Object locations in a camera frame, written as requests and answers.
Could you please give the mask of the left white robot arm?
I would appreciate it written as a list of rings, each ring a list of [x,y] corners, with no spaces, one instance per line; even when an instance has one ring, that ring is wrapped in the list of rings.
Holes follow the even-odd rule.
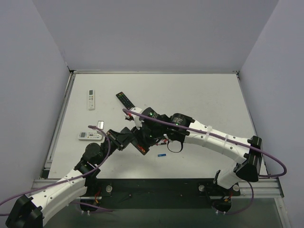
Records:
[[[120,132],[109,130],[103,135],[104,142],[88,144],[80,162],[62,179],[30,197],[26,194],[20,196],[5,225],[9,228],[42,228],[76,198],[95,194],[95,180],[101,164],[115,150],[123,150],[134,140],[133,133],[127,127]]]

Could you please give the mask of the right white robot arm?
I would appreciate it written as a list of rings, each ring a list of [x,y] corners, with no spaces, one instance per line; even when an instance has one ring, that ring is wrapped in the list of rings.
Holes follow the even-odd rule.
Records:
[[[140,151],[146,152],[149,147],[162,140],[167,143],[179,142],[194,144],[222,154],[233,164],[216,173],[214,182],[230,189],[241,180],[257,182],[259,180],[262,154],[259,152],[262,140],[257,136],[240,138],[213,129],[192,117],[175,113],[172,116],[160,115],[152,108],[144,110],[132,108],[128,114],[135,122]]]

